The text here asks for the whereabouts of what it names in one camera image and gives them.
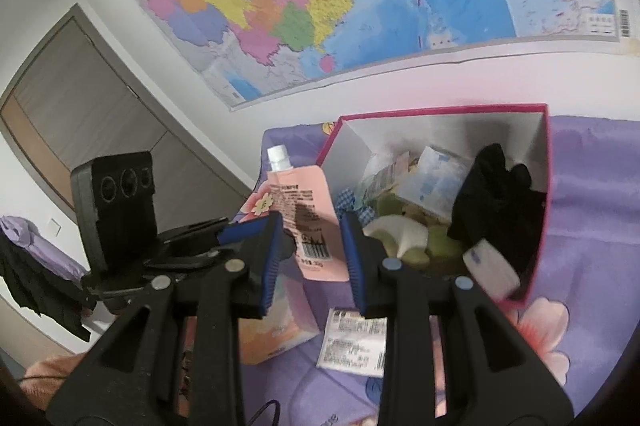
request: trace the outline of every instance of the black cloth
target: black cloth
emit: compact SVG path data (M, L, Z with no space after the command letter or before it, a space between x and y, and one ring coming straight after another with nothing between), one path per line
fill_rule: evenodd
M531 189L523 164L506 169L502 147L495 143L476 157L453 205L448 235L475 246L487 240L523 275L538 253L546 194Z
M16 246L0 229L0 276L20 307L49 316L84 341L91 333L82 326L82 308L93 310L95 298L73 282L60 278Z

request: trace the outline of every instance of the cable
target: cable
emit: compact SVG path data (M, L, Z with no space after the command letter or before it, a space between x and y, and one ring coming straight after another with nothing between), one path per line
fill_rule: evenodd
M20 384L23 381L28 381L30 379L66 379L68 376L28 376L21 377L20 379L16 379L15 382Z
M260 415L262 415L264 411L272 404L274 404L276 408L273 412L273 421L271 422L271 426L278 426L278 424L280 424L280 403L275 399L264 403L264 405L262 405L262 408L260 408L254 414L254 416L249 419L249 422L246 424L246 426L252 426L252 424L258 420L258 417L260 417Z

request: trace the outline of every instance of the pink box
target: pink box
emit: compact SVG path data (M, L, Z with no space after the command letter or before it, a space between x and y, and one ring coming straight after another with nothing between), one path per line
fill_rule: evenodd
M534 105L480 105L412 109L341 117L327 140L318 164L326 175L332 197L354 188L365 176L377 172L404 151L419 155L431 145L472 160L487 145L500 143L507 165L524 163L533 189L546 192L550 201L551 158L548 107ZM522 307L529 297L544 246L548 209L538 259L512 307Z

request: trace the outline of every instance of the purple bedsheet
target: purple bedsheet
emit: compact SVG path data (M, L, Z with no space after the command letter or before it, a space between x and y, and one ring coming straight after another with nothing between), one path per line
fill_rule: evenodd
M331 124L265 132L255 193L237 219L264 211L266 149L284 144L295 166L313 164ZM564 386L576 414L593 398L640 320L640 123L551 118L552 204L527 308L510 318ZM352 307L347 283L305 281L324 328L329 307ZM347 425L375 414L366 378L315 367L321 337L243 367L248 414L283 405L281 426ZM256 425L271 424L265 415Z

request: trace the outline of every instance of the purple garment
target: purple garment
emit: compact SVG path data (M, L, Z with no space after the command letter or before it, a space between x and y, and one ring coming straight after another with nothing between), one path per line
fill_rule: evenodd
M0 217L0 226L7 238L55 275L79 283L86 269L49 241L29 229L29 223L20 217Z
M564 309L568 326L556 329L559 341L551 354L556 361L558 355L568 360L564 390L578 414L609 376L640 320L640 122L557 116L551 118L551 135L546 241L519 319L530 325L534 304L537 310L541 303L556 313ZM292 163L300 166L314 164L326 139L322 125L265 132L258 186L266 178L269 146L286 145ZM330 307L353 307L348 283L304 283L321 329ZM374 414L365 377L315 367L321 342L318 336L243 367L246 412L276 398L283 407L281 426L319 426L332 414L345 425ZM256 425L271 424L272 413Z

